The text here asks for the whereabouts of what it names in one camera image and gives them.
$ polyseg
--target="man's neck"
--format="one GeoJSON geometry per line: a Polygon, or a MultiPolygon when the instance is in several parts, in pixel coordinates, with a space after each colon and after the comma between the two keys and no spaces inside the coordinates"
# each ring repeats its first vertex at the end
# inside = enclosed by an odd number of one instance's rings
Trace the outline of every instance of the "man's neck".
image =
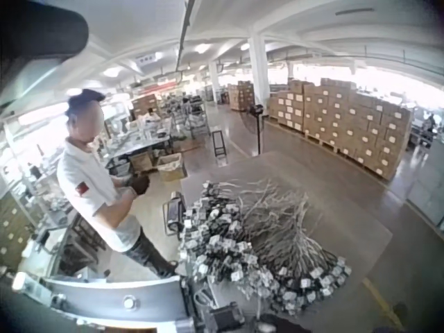
{"type": "Polygon", "coordinates": [[[79,148],[81,151],[85,151],[86,153],[91,153],[91,148],[85,142],[74,139],[73,137],[67,137],[67,141],[73,146],[79,148]]]}

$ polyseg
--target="red sleeve patch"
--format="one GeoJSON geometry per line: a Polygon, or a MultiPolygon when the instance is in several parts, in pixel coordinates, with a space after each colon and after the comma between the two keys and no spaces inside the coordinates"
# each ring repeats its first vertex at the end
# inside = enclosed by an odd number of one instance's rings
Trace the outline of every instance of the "red sleeve patch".
{"type": "Polygon", "coordinates": [[[85,182],[81,182],[79,185],[77,185],[76,192],[78,193],[79,196],[82,196],[88,191],[88,189],[89,189],[88,185],[86,185],[85,182]]]}

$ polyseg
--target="pile of cables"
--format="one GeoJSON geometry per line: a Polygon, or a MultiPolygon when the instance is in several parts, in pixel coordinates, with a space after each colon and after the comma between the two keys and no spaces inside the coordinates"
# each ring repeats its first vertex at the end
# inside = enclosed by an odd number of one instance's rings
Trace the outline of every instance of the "pile of cables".
{"type": "Polygon", "coordinates": [[[305,234],[307,201],[305,193],[282,193],[271,180],[206,182],[185,212],[180,260],[195,281],[231,281],[248,299],[257,296],[295,316],[351,274],[344,258],[305,234]]]}

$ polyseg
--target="black stool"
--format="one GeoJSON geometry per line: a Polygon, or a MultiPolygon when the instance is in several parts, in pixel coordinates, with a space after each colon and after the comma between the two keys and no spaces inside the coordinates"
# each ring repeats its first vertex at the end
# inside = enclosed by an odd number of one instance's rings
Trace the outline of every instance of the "black stool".
{"type": "Polygon", "coordinates": [[[222,130],[219,126],[213,126],[210,128],[211,136],[213,138],[213,148],[214,148],[214,156],[226,156],[227,151],[225,149],[225,142],[223,141],[222,130]],[[222,146],[216,146],[216,134],[219,134],[221,139],[222,146]]]}

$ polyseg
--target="white polo shirt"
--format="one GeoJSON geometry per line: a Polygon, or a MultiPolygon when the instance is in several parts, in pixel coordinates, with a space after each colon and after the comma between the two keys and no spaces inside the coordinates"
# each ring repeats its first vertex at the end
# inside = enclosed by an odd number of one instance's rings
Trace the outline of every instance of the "white polo shirt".
{"type": "Polygon", "coordinates": [[[103,225],[95,218],[102,205],[112,205],[120,194],[108,171],[92,153],[86,153],[65,141],[57,178],[69,202],[113,250],[125,252],[132,248],[140,235],[140,224],[135,216],[128,215],[116,229],[103,225]]]}

